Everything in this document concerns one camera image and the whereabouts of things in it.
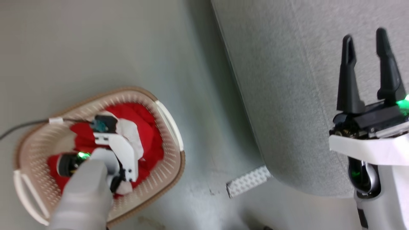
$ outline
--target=floor stain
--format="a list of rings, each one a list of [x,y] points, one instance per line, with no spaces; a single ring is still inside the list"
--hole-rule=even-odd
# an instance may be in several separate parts
[[[160,222],[158,222],[158,221],[156,221],[156,220],[152,220],[152,219],[146,218],[146,217],[144,217],[144,216],[138,217],[138,222],[139,222],[139,224],[146,223],[146,224],[148,224],[149,226],[153,227],[153,228],[156,229],[156,230],[164,230],[164,229],[166,229],[166,226],[163,225],[162,223],[160,223]]]

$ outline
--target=red cloth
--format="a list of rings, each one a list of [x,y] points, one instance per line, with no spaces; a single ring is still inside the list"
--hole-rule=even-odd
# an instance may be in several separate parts
[[[131,182],[132,188],[135,188],[149,176],[150,171],[164,156],[163,141],[156,127],[155,118],[143,105],[136,103],[117,104],[107,107],[106,110],[117,118],[130,120],[137,125],[144,155],[138,162],[138,179],[136,182]],[[94,134],[89,124],[77,123],[71,126],[70,129],[77,134],[74,140],[74,149],[76,151],[92,153],[97,147],[107,147],[95,144]],[[63,191],[70,178],[58,175],[57,161],[59,156],[60,154],[50,156],[47,163],[50,168],[50,175],[55,178],[57,185]]]

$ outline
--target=gray fabric surface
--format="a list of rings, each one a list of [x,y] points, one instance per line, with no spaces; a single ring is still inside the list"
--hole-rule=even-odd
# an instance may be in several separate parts
[[[343,36],[350,33],[361,99],[375,102],[375,31],[385,27],[409,89],[409,3],[213,0],[229,59],[264,161],[302,192],[350,196],[347,160],[328,150]]]

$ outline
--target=laundry basket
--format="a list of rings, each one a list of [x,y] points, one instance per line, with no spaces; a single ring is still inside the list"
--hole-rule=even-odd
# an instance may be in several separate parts
[[[150,176],[134,188],[132,193],[114,200],[108,216],[108,226],[126,219],[158,199],[177,183],[184,169],[183,141],[175,121],[166,107],[142,88],[130,87],[108,92],[81,102],[56,116],[90,120],[106,107],[124,102],[142,104],[155,117],[163,139],[164,159],[157,163]],[[75,134],[70,131],[71,125],[64,123],[38,126],[23,137],[15,151],[14,185],[17,195],[31,216],[44,225],[48,225],[61,199],[61,190],[50,176],[47,159],[50,155],[72,150]]]

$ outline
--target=white perforated strip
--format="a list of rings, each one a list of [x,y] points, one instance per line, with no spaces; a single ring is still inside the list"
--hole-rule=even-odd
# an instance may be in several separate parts
[[[273,176],[268,171],[265,165],[250,171],[230,182],[226,183],[227,192],[230,198],[238,196],[250,189],[264,184],[269,178]]]

